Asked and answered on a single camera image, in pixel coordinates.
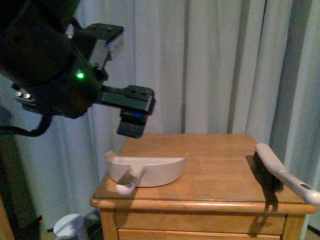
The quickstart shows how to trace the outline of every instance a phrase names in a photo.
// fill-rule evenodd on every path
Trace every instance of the brush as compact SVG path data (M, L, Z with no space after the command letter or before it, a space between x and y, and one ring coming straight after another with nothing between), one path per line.
M320 205L320 192L291 175L267 144L259 143L255 150L253 160L270 192L281 192L286 185L307 204Z

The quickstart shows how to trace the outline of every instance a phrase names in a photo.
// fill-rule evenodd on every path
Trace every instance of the black cable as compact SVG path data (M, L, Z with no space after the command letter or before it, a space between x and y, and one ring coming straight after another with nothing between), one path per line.
M38 137L47 131L51 124L52 117L52 115L42 115L39 126L32 131L28 131L17 126L0 126L0 135L22 135L26 137Z
M79 23L79 21L73 16L71 18L71 25L74 27L75 30L81 30L83 29Z

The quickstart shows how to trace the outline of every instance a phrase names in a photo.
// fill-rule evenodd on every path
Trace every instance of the black bristles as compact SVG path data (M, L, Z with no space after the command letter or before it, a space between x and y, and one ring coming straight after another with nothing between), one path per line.
M284 189L284 184L268 171L257 152L255 152L253 156L253 161L256 169L260 172L264 187L266 187L270 193L282 192Z

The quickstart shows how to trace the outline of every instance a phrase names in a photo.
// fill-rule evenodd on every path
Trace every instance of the white curtain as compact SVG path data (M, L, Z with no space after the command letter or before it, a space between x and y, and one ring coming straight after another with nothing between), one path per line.
M107 84L154 89L145 132L248 133L319 190L319 11L317 0L84 0L76 16L82 26L124 26L125 49L107 64ZM38 122L24 115L27 127ZM95 105L20 144L47 228L91 211L103 156L125 140L115 134L118 115ZM320 229L319 219L309 224Z

